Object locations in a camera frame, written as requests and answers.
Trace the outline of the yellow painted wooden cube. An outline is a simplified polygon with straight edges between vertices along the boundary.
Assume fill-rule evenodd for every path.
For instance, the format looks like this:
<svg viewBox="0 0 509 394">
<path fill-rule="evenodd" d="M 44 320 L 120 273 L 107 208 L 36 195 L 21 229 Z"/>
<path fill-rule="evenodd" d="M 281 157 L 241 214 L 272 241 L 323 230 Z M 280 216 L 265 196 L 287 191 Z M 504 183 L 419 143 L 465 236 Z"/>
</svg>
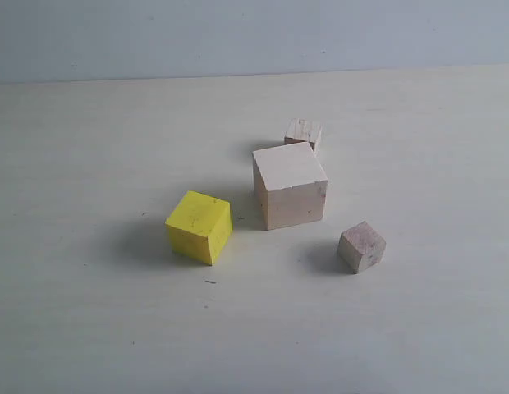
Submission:
<svg viewBox="0 0 509 394">
<path fill-rule="evenodd" d="M 232 233 L 231 205 L 189 190 L 165 226 L 174 252 L 213 266 Z"/>
</svg>

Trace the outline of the large natural wooden cube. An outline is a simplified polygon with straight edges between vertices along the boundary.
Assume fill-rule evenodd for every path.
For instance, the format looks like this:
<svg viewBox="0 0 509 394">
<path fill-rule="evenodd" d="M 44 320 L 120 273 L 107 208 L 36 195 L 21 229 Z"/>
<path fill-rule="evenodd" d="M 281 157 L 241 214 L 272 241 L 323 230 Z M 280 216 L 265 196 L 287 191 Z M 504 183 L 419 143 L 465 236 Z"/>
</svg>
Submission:
<svg viewBox="0 0 509 394">
<path fill-rule="evenodd" d="M 254 193 L 267 230 L 323 218 L 328 177 L 309 143 L 259 149 L 252 157 Z"/>
</svg>

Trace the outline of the medium natural wooden cube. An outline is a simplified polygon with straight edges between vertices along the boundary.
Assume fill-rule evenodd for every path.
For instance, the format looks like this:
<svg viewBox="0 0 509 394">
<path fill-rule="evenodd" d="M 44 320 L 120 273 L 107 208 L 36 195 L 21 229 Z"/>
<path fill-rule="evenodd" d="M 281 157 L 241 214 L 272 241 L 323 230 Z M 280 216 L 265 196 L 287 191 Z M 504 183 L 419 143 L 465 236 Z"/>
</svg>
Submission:
<svg viewBox="0 0 509 394">
<path fill-rule="evenodd" d="M 313 152 L 317 154 L 322 139 L 322 132 L 323 127 L 319 122 L 294 118 L 291 120 L 284 135 L 284 144 L 307 142 Z"/>
</svg>

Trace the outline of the small natural wooden cube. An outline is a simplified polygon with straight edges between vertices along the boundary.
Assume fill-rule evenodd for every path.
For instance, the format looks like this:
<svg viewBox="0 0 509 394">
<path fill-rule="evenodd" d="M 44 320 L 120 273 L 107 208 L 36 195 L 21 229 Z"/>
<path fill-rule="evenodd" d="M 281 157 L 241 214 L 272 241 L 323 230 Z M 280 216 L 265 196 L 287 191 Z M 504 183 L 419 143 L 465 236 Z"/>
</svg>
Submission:
<svg viewBox="0 0 509 394">
<path fill-rule="evenodd" d="M 366 221 L 341 233 L 337 254 L 353 273 L 360 273 L 379 263 L 386 241 Z"/>
</svg>

